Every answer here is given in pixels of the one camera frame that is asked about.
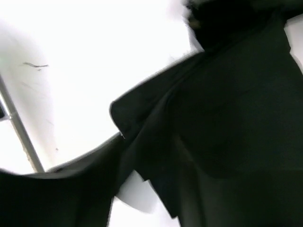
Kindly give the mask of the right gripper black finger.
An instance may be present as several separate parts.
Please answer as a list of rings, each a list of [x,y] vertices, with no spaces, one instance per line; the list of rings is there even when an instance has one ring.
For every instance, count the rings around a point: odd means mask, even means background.
[[[3,227],[105,227],[129,140],[116,135],[87,156],[52,172],[0,173]]]

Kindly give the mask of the black pleated skirt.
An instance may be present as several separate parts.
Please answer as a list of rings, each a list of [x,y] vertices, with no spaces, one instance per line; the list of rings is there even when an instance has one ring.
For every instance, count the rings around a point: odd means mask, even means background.
[[[119,180],[150,180],[183,227],[303,224],[303,74],[284,27],[300,0],[189,0],[203,50],[111,105]]]

